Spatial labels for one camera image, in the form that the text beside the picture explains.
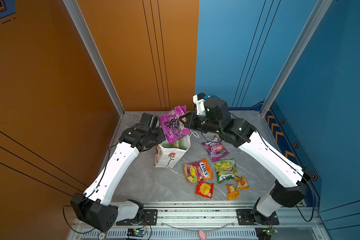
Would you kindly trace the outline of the white floral paper bag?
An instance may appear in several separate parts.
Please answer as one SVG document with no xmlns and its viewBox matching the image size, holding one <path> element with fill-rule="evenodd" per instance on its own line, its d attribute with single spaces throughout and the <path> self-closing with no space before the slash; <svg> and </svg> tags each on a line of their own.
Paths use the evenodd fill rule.
<svg viewBox="0 0 360 240">
<path fill-rule="evenodd" d="M 184 136 L 180 140 L 169 143 L 164 141 L 155 146 L 155 167 L 173 168 L 177 162 L 185 155 L 191 147 L 191 137 L 199 139 L 200 136 L 195 131 Z"/>
</svg>

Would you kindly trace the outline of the purple grape candy bag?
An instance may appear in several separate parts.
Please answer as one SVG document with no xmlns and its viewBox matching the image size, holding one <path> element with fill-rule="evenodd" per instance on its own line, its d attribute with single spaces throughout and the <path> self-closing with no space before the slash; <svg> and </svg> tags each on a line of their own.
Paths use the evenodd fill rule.
<svg viewBox="0 0 360 240">
<path fill-rule="evenodd" d="M 166 140 L 170 144 L 189 135 L 191 132 L 190 129 L 187 129 L 181 122 L 181 116 L 186 114 L 186 110 L 186 105 L 177 106 L 160 117 L 161 127 L 164 131 Z"/>
</svg>

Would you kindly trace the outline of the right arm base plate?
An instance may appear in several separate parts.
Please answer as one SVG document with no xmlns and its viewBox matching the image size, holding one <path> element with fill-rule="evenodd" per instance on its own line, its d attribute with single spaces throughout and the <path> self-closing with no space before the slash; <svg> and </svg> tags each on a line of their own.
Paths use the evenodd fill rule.
<svg viewBox="0 0 360 240">
<path fill-rule="evenodd" d="M 262 214 L 260 214 L 258 211 L 250 210 L 250 209 L 237 209 L 236 213 L 240 226 L 249 226 L 249 225 L 265 226 L 269 224 L 273 226 L 277 226 L 280 224 L 276 212 L 273 212 L 270 217 L 265 217 Z"/>
</svg>

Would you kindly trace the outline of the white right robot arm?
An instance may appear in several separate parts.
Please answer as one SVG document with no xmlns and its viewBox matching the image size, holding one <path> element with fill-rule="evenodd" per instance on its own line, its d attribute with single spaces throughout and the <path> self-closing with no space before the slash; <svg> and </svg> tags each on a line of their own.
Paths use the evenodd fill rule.
<svg viewBox="0 0 360 240">
<path fill-rule="evenodd" d="M 196 111 L 180 117 L 187 129 L 218 134 L 222 141 L 249 154 L 275 177 L 275 186 L 257 200 L 251 211 L 256 224 L 268 224 L 276 210 L 295 207 L 313 191 L 312 170 L 290 161 L 269 144 L 255 126 L 233 116 L 226 101 L 217 97 L 205 99 L 204 94 L 199 94 L 194 96 L 194 103 Z"/>
</svg>

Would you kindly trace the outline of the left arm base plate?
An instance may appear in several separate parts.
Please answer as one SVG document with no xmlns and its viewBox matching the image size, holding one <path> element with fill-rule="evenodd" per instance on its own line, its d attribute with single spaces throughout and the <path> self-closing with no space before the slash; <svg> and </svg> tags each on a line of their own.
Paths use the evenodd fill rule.
<svg viewBox="0 0 360 240">
<path fill-rule="evenodd" d="M 141 220 L 123 220 L 116 222 L 117 226 L 143 226 L 148 223 L 151 226 L 155 226 L 158 220 L 157 209 L 144 209 L 143 218 Z"/>
</svg>

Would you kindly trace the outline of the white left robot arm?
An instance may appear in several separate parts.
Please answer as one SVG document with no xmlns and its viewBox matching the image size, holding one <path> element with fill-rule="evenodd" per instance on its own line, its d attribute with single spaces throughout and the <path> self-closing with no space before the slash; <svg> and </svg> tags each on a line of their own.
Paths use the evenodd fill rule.
<svg viewBox="0 0 360 240">
<path fill-rule="evenodd" d="M 142 114 L 139 123 L 125 129 L 98 177 L 82 194 L 75 194 L 71 198 L 69 206 L 73 208 L 77 219 L 103 233 L 121 221 L 133 224 L 142 222 L 142 203 L 128 199 L 113 204 L 112 197 L 135 158 L 165 139 L 159 117 L 148 113 Z"/>
</svg>

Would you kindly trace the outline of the orange Fox's candy bag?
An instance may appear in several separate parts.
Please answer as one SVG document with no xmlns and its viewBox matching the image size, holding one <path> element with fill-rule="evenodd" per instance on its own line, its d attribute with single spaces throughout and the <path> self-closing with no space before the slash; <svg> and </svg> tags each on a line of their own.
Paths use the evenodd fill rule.
<svg viewBox="0 0 360 240">
<path fill-rule="evenodd" d="M 206 159 L 182 164 L 185 179 L 189 183 L 197 183 L 213 179 L 213 172 Z"/>
</svg>

